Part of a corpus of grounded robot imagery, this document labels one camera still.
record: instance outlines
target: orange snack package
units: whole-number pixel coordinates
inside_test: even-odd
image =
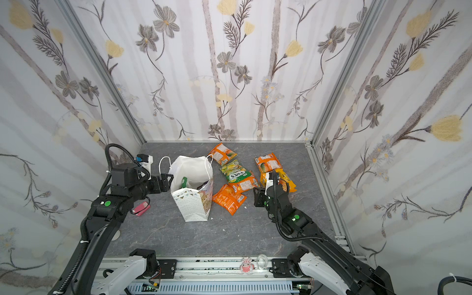
[[[278,180],[278,184],[282,185],[284,191],[287,191],[287,183],[288,185],[290,186],[290,193],[293,193],[293,192],[296,192],[296,184],[288,177],[288,175],[281,169],[275,169],[275,172],[278,173],[278,176],[285,180],[285,181],[282,181],[282,180]],[[262,173],[261,174],[261,184],[263,187],[266,186],[267,184],[267,178],[269,177],[269,173]]]
[[[233,188],[234,193],[240,194],[253,189],[253,187],[259,187],[259,183],[257,182],[256,177],[254,177],[254,173],[252,171],[250,171],[250,173],[251,176],[246,177],[240,182],[233,182],[229,184],[229,186]]]
[[[229,185],[224,185],[214,196],[213,202],[226,208],[231,215],[246,201],[247,197],[241,193],[235,193]]]
[[[224,144],[219,143],[215,146],[211,152],[209,153],[213,157],[213,159],[218,162],[221,166],[228,163],[230,160],[237,156],[237,153],[233,152],[229,148],[225,147]]]
[[[278,161],[273,152],[267,156],[254,158],[259,171],[261,173],[271,172],[273,169],[282,168],[282,164]]]

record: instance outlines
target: floral wallpaper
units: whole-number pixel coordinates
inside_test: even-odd
[[[71,2],[155,141],[310,140],[370,4]]]
[[[53,1],[0,7],[0,289],[46,294],[104,180],[105,145],[140,144]]]
[[[471,12],[387,1],[315,143],[353,246],[397,294],[472,276]]]

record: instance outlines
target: paper bag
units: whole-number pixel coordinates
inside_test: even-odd
[[[185,221],[207,221],[213,196],[211,162],[206,157],[179,156],[170,165],[169,174],[174,175],[170,192]],[[186,188],[182,188],[184,177],[187,178]]]

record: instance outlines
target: snack package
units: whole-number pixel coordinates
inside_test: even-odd
[[[225,147],[222,143],[219,143],[215,146],[209,153],[213,159],[218,162],[221,166],[228,163],[230,160],[234,159],[237,156],[237,153],[233,152],[229,148]]]
[[[280,164],[273,152],[267,156],[254,158],[254,160],[256,161],[261,173],[271,172],[273,169],[282,168],[282,164]]]
[[[241,180],[251,176],[249,171],[246,171],[243,166],[239,165],[238,160],[234,160],[231,163],[224,165],[220,170],[226,176],[229,183],[240,182]]]
[[[229,185],[224,185],[214,196],[213,202],[226,208],[231,215],[246,201],[247,197],[241,193],[235,193]]]
[[[281,184],[282,187],[284,188],[284,191],[287,191],[287,183],[288,183],[288,185],[290,186],[290,193],[296,192],[296,189],[295,189],[296,184],[288,177],[288,175],[281,168],[275,169],[275,172],[278,173],[278,176],[281,179],[287,181],[287,182],[281,181],[280,179],[278,181],[278,183]],[[269,172],[261,174],[262,186],[264,187],[266,186],[268,179],[269,179]]]
[[[246,177],[245,179],[239,182],[229,183],[229,186],[233,188],[233,191],[236,194],[253,189],[253,187],[259,187],[259,183],[257,182],[257,179],[254,177],[253,172],[250,171],[250,173],[251,175],[249,177]]]

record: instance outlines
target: gray marble surface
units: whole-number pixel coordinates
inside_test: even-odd
[[[161,157],[174,161],[179,155],[199,157],[208,155],[216,143],[146,143],[140,153],[152,155],[152,174],[158,174]],[[331,221],[314,171],[303,143],[230,143],[228,148],[238,153],[236,159],[259,179],[254,158],[275,153],[284,171],[297,185],[297,192],[289,195],[294,207],[307,213],[330,237],[334,237]],[[213,162],[214,194],[226,183]],[[167,173],[169,163],[162,165]],[[254,207],[252,191],[244,193],[247,200],[231,216],[213,203],[208,221],[184,222],[170,192],[150,195],[151,207],[142,216],[129,214],[121,226],[121,236],[111,242],[107,256],[128,256],[136,248],[153,249],[158,256],[242,256],[288,255],[297,243],[282,239],[264,208]]]

